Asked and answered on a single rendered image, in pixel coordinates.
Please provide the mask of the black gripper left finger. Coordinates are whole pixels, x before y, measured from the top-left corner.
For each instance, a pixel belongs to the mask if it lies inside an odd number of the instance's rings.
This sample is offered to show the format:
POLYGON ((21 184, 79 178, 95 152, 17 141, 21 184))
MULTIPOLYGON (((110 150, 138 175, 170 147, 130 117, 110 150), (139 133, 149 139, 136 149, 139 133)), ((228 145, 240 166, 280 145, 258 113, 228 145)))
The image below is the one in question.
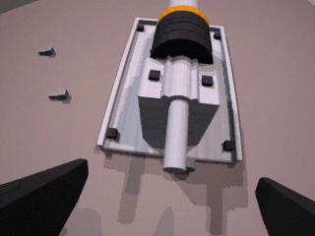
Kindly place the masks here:
POLYGON ((1 184, 0 236, 59 236, 87 178, 87 159, 76 158, 1 184))

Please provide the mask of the grey metal shaft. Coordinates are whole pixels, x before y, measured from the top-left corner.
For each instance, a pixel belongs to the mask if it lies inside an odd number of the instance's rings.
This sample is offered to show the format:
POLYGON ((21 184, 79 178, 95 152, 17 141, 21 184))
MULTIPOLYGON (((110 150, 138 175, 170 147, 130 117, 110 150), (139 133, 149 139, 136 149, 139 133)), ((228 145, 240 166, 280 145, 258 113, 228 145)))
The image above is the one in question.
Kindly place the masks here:
POLYGON ((169 100, 166 122, 164 162, 162 170, 169 173, 184 173, 188 160, 189 101, 175 97, 169 100))

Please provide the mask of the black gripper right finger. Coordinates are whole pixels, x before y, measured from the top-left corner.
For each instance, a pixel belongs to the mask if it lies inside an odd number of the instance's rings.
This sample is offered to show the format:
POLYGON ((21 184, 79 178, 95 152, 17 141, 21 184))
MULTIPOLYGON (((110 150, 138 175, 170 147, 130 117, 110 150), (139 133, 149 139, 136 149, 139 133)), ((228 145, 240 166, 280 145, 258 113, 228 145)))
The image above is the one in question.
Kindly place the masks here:
POLYGON ((255 196, 269 236, 315 236, 315 201, 271 177, 260 178, 255 196))

